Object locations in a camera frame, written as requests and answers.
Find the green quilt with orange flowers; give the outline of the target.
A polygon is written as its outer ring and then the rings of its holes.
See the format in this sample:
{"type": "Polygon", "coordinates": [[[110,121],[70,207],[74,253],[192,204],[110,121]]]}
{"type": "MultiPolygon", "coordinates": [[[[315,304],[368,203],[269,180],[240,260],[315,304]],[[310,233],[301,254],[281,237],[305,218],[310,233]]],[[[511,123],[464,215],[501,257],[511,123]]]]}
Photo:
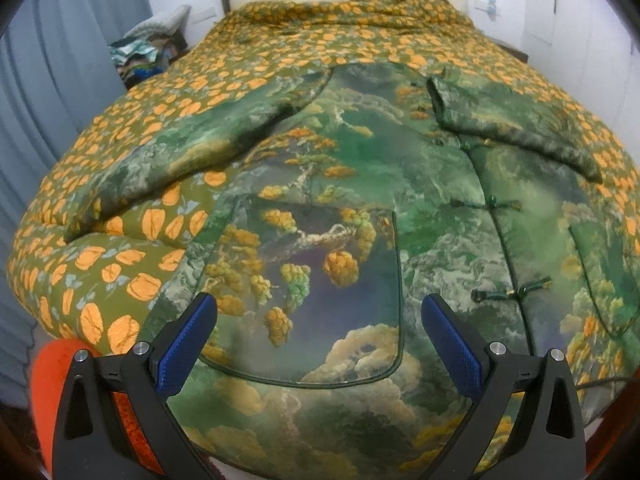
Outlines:
{"type": "Polygon", "coordinates": [[[166,73],[96,116],[42,180],[9,258],[9,283],[18,301],[52,336],[78,337],[104,353],[129,349],[142,337],[150,312],[143,296],[153,280],[166,278],[163,258],[178,252],[127,231],[120,217],[84,242],[66,240],[92,179],[161,128],[209,110],[220,99],[242,98],[280,75],[375,63],[422,75],[454,67],[517,92],[544,90],[588,112],[493,44],[446,0],[249,3],[166,73]]]}

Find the green landscape print padded jacket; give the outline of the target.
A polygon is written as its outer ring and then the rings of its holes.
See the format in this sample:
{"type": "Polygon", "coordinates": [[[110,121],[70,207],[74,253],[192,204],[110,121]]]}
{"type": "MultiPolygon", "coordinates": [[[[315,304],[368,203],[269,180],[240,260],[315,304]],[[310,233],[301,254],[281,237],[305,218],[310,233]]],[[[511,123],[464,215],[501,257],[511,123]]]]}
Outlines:
{"type": "Polygon", "coordinates": [[[446,67],[280,75],[100,171],[65,234],[114,217],[177,249],[154,336],[198,292],[219,320],[176,419],[273,479],[414,479],[459,426],[422,327],[439,294],[485,338],[562,350],[590,422],[639,365],[634,164],[579,105],[446,67]]]}

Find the white wall socket with plug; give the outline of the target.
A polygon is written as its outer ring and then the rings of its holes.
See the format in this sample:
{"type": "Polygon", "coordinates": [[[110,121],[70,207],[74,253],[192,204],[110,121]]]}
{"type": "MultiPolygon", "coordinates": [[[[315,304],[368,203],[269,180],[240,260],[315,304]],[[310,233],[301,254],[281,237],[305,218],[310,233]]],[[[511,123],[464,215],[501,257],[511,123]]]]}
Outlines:
{"type": "Polygon", "coordinates": [[[497,0],[474,0],[474,8],[484,12],[491,21],[495,21],[499,15],[497,0]]]}

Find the blue grey curtain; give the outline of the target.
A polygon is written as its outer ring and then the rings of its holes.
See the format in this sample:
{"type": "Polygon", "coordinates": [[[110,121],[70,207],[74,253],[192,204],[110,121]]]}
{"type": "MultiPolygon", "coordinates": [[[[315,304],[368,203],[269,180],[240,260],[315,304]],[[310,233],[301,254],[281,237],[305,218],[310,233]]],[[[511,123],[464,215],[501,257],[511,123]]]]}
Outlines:
{"type": "Polygon", "coordinates": [[[52,169],[125,91],[110,44],[149,18],[149,0],[17,0],[1,19],[1,266],[52,169]]]}

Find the orange fleece blanket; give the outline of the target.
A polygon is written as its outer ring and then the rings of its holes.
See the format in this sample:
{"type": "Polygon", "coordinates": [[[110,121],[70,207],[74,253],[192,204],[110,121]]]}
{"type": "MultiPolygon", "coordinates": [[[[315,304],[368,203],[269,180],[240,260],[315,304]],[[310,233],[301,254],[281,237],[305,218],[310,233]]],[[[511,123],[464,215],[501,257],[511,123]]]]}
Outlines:
{"type": "MultiPolygon", "coordinates": [[[[38,353],[32,366],[32,379],[30,380],[32,417],[41,446],[44,466],[49,474],[53,474],[53,440],[58,404],[60,404],[70,362],[78,350],[88,350],[93,356],[100,355],[81,339],[62,338],[46,344],[38,353]]],[[[152,453],[149,443],[134,417],[134,410],[128,398],[123,393],[115,393],[114,399],[127,437],[134,450],[134,456],[149,470],[163,474],[160,463],[152,453]]]]}

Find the dark wooden nightstand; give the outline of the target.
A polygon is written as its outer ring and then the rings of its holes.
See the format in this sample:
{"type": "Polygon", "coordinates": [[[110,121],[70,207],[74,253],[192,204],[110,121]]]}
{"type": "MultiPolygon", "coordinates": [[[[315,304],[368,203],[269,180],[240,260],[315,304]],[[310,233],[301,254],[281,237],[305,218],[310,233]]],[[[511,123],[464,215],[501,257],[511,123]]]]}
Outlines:
{"type": "Polygon", "coordinates": [[[520,62],[527,64],[528,63],[528,55],[521,51],[520,49],[511,46],[510,44],[507,44],[504,41],[498,40],[498,39],[494,39],[494,43],[503,51],[508,52],[510,55],[512,55],[514,58],[516,58],[517,60],[519,60],[520,62]]]}

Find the white wardrobe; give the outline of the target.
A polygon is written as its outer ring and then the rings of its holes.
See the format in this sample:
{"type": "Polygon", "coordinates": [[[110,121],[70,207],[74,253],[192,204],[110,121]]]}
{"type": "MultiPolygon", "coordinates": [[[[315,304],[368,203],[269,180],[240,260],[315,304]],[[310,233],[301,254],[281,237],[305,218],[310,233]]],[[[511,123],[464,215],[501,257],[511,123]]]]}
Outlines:
{"type": "Polygon", "coordinates": [[[606,0],[525,0],[523,47],[639,159],[639,45],[606,0]]]}

